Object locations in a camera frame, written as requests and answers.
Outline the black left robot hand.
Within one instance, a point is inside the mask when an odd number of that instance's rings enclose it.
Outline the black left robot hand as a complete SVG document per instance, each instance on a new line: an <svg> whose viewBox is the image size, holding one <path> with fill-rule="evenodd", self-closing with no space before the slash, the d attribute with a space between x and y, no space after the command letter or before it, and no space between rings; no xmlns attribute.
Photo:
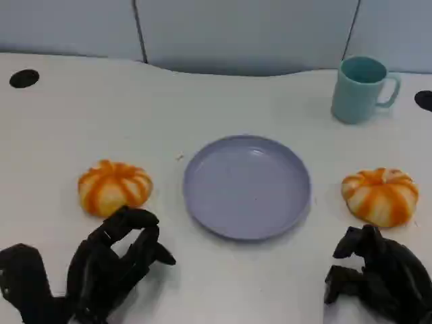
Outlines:
<svg viewBox="0 0 432 324"><path fill-rule="evenodd" d="M156 215L127 206L90 233L67 273L66 297L72 303L74 320L106 323L154 262L174 265L173 255L158 239Z"/></svg>

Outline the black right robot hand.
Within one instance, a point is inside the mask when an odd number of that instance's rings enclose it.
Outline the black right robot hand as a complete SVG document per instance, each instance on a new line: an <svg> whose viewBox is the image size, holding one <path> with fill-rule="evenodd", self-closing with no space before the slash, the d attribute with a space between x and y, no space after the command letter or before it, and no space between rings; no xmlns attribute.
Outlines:
<svg viewBox="0 0 432 324"><path fill-rule="evenodd" d="M384 238L378 227L366 224L348 227L333 258L353 254L363 258L362 270L332 265L325 278L326 305L340 296L352 296L394 323L431 322L431 278L409 248Z"/></svg>

